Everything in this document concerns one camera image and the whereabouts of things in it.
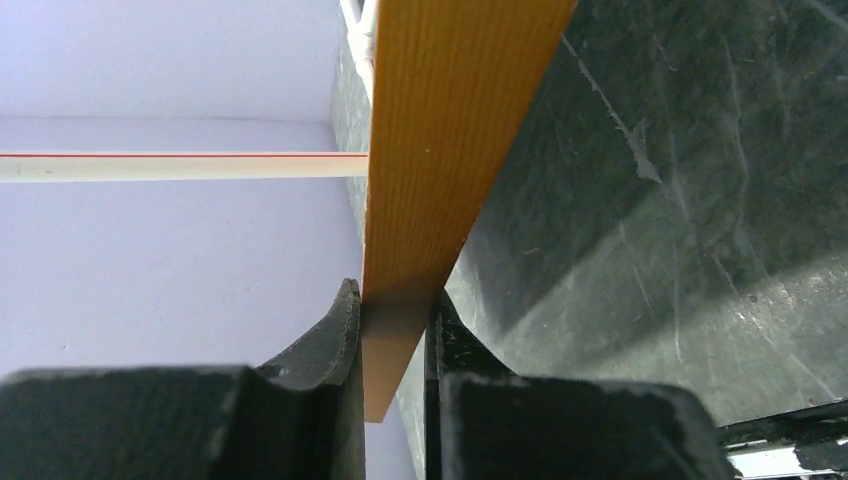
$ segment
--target brown wooden board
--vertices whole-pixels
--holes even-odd
[[[366,421],[383,420],[576,4],[380,0],[362,285]]]

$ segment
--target red line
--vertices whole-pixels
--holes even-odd
[[[339,152],[334,154],[326,154],[326,153],[282,153],[282,154],[226,154],[226,153],[174,153],[174,154],[153,154],[153,153],[128,153],[128,154],[108,154],[108,153],[79,153],[79,154],[67,154],[67,153],[2,153],[0,152],[0,157],[12,157],[12,158],[292,158],[292,157],[306,157],[306,158],[337,158],[337,157],[349,157],[349,158],[365,158],[367,157],[367,153],[348,153],[348,152]]]

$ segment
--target white wall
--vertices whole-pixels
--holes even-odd
[[[10,120],[12,149],[334,150],[329,127]],[[0,375],[22,367],[261,363],[362,265],[341,179],[0,184]],[[414,478],[397,406],[368,474]]]
[[[326,122],[338,0],[0,0],[0,117]]]

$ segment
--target wood grain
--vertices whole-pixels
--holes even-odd
[[[575,6],[380,0],[362,284],[366,421],[382,421]]]

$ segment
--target floor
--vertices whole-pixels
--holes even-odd
[[[346,49],[336,90],[367,150]],[[523,374],[682,385],[719,424],[841,398],[846,146],[845,2],[584,0],[447,290]],[[419,478],[422,379],[419,351]]]

